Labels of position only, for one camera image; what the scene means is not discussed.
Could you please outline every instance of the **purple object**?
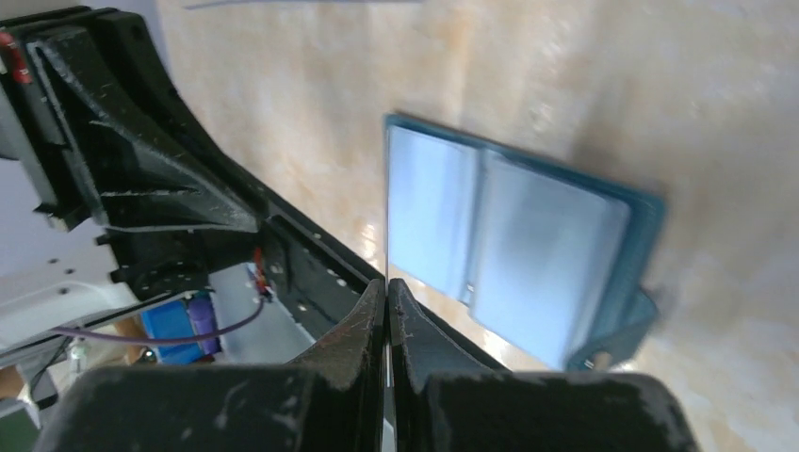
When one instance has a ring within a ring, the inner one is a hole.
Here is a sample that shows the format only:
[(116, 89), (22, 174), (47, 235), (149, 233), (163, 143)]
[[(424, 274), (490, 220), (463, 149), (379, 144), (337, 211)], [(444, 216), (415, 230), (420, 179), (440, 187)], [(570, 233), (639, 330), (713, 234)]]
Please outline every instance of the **purple object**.
[[(217, 319), (214, 316), (214, 306), (208, 295), (197, 295), (188, 303), (188, 318), (198, 334), (214, 332), (217, 330)], [(213, 355), (220, 351), (219, 340), (206, 339), (200, 343), (206, 355)]]

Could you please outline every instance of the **floor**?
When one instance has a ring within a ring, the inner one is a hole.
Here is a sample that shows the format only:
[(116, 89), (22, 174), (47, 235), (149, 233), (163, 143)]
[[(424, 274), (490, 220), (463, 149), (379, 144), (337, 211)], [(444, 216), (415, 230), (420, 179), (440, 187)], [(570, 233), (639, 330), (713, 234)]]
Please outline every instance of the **floor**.
[[(795, 448), (799, 5), (156, 3), (172, 76), (219, 145), (380, 269), (388, 112), (663, 193), (644, 285), (664, 319), (629, 368), (676, 393), (706, 451)], [(411, 285), (511, 368), (542, 367)]]

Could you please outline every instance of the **red component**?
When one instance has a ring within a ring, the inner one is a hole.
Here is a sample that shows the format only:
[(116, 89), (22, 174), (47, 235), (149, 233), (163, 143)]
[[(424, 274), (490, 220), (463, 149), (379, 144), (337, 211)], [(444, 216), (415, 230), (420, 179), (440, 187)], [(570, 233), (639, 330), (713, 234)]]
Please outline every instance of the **red component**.
[(14, 77), (14, 81), (26, 85), (33, 83), (33, 75), (27, 69), (23, 54), (17, 46), (17, 41), (10, 33), (0, 31), (0, 51), (2, 51), (2, 56), (5, 57), (5, 62), (10, 63), (8, 69)]

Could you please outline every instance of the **blue container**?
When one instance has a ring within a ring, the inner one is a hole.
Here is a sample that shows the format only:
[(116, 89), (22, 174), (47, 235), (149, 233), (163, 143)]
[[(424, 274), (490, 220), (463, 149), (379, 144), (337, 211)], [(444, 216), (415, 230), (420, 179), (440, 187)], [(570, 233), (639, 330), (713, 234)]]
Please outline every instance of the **blue container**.
[[(147, 335), (154, 339), (174, 339), (195, 335), (183, 301), (177, 300), (141, 314)], [(194, 363), (204, 356), (198, 344), (156, 347), (158, 360), (166, 364)]]

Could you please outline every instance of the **cable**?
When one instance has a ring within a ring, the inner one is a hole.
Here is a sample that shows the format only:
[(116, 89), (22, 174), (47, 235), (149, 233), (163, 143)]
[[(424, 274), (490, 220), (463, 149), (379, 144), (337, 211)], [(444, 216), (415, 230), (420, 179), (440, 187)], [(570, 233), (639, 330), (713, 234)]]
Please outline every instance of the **cable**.
[(50, 331), (54, 332), (55, 334), (61, 334), (63, 336), (85, 337), (87, 339), (97, 339), (100, 341), (117, 342), (120, 344), (128, 344), (131, 346), (181, 346), (183, 344), (194, 344), (197, 342), (206, 341), (208, 339), (215, 339), (217, 337), (222, 336), (223, 334), (227, 334), (228, 332), (238, 330), (239, 328), (255, 320), (255, 318), (258, 317), (261, 314), (261, 311), (263, 310), (264, 310), (264, 299), (260, 298), (260, 300), (258, 300), (258, 308), (255, 310), (255, 312), (238, 323), (234, 323), (233, 325), (225, 327), (221, 330), (207, 332), (206, 334), (198, 334), (196, 336), (190, 336), (190, 337), (176, 337), (173, 339), (149, 339), (142, 337), (124, 337), (124, 336), (115, 336), (113, 334), (101, 334), (100, 332), (83, 331), (75, 328), (64, 328), (64, 327), (56, 327), (51, 329)]
[(36, 387), (39, 386), (39, 381), (41, 381), (41, 377), (44, 377), (44, 372), (47, 372), (47, 367), (53, 365), (53, 363), (56, 362), (58, 357), (61, 356), (61, 353), (67, 350), (67, 345), (70, 344), (71, 340), (72, 340), (71, 337), (65, 337), (64, 340), (61, 342), (61, 345), (58, 346), (58, 348), (56, 349), (56, 354), (53, 355), (52, 358), (50, 358), (50, 361), (48, 361), (47, 364), (45, 364), (44, 367), (39, 372), (37, 372), (32, 379), (30, 379), (28, 392), (30, 393), (31, 398), (33, 398), (33, 392), (36, 391)]

